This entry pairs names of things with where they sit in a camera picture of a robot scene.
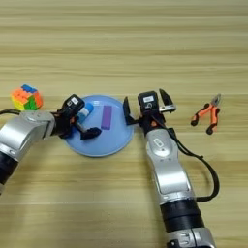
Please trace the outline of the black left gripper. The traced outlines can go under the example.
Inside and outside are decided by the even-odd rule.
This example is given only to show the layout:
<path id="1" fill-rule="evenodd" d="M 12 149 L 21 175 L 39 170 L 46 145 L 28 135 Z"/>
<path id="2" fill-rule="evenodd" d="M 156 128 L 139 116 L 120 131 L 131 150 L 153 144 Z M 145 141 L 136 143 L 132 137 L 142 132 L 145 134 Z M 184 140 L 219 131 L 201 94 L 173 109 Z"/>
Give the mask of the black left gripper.
<path id="1" fill-rule="evenodd" d="M 80 132 L 80 138 L 82 140 L 91 140 L 98 137 L 102 133 L 102 130 L 97 127 L 85 130 L 79 123 L 78 113 L 78 109 L 68 108 L 61 108 L 54 112 L 52 115 L 55 124 L 51 134 L 65 139 L 72 133 L 73 128 L 76 128 Z"/>

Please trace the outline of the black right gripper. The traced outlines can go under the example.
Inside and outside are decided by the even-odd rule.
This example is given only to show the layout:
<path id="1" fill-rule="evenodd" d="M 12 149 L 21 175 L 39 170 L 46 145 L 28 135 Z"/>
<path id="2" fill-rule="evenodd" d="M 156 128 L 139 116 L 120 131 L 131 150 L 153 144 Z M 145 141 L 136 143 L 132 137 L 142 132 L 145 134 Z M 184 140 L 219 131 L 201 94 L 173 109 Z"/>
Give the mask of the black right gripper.
<path id="1" fill-rule="evenodd" d="M 131 116 L 128 98 L 124 98 L 123 111 L 127 125 L 139 124 L 145 135 L 147 135 L 150 131 L 166 128 L 164 112 L 174 112 L 176 110 L 176 106 L 173 104 L 171 96 L 164 89 L 159 89 L 159 91 L 164 105 L 156 108 L 148 105 L 146 108 L 141 108 L 138 119 Z"/>

